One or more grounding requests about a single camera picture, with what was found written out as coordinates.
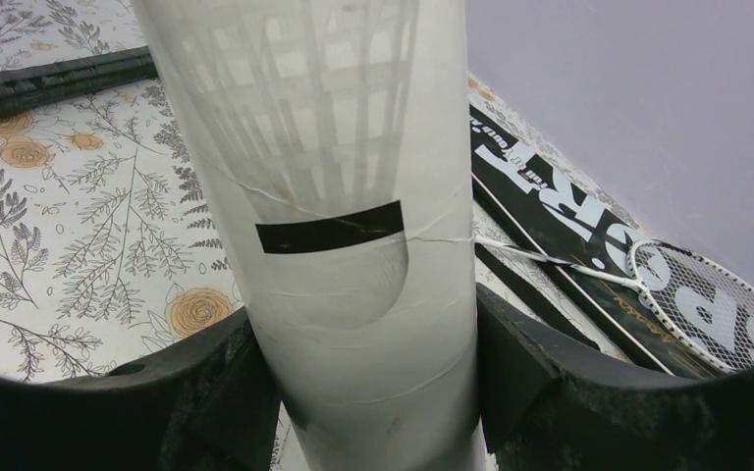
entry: white badminton racket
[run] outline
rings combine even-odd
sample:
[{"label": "white badminton racket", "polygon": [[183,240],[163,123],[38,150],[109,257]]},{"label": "white badminton racket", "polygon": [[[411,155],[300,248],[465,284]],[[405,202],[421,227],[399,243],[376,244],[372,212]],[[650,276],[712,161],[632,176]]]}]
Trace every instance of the white badminton racket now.
[{"label": "white badminton racket", "polygon": [[634,289],[681,344],[714,368],[732,373],[754,366],[754,287],[691,250],[638,240],[627,255],[631,276],[623,278],[489,238],[475,241]]}]

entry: floral tablecloth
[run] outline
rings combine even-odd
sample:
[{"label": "floral tablecloth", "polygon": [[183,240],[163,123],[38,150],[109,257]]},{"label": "floral tablecloth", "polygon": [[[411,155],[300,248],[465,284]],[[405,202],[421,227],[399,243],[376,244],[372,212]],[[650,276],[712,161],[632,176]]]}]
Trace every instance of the floral tablecloth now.
[{"label": "floral tablecloth", "polygon": [[[0,0],[0,71],[143,44],[128,0]],[[633,224],[475,77],[469,96]],[[477,206],[475,230],[506,240]],[[535,265],[503,261],[624,358]],[[480,262],[476,275],[530,312]],[[241,306],[158,81],[0,122],[0,376],[47,382],[99,375]],[[302,469],[291,436],[283,414],[274,469]]]}]

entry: shuttlecock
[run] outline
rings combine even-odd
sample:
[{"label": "shuttlecock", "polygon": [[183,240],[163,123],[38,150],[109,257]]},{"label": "shuttlecock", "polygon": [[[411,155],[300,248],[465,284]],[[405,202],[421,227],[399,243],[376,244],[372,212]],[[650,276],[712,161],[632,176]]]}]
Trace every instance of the shuttlecock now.
[{"label": "shuttlecock", "polygon": [[311,468],[468,444],[462,1],[133,3]]},{"label": "shuttlecock", "polygon": [[[230,157],[220,164],[256,211],[277,274],[251,309],[349,328],[400,295],[408,256],[394,190],[413,3],[273,2],[178,32],[201,61],[180,71],[207,110],[201,127]],[[228,63],[208,62],[213,47],[230,49]]]}]

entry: racket cover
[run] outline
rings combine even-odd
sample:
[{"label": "racket cover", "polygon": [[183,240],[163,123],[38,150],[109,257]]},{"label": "racket cover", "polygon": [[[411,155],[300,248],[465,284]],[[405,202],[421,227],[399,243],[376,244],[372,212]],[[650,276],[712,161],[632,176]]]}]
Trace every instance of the racket cover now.
[{"label": "racket cover", "polygon": [[102,91],[157,71],[146,46],[0,72],[0,120],[39,106]]},{"label": "racket cover", "polygon": [[[512,240],[628,276],[625,254],[640,233],[475,107],[470,129],[474,198]],[[541,268],[638,365],[685,378],[720,375],[678,343],[636,292],[554,266]]]}]

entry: white cylindrical tube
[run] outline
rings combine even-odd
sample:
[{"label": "white cylindrical tube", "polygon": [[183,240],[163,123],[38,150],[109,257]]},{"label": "white cylindrical tube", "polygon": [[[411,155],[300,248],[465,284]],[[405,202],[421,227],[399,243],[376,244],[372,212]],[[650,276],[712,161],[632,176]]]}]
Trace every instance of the white cylindrical tube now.
[{"label": "white cylindrical tube", "polygon": [[462,0],[134,0],[310,468],[471,470]]}]

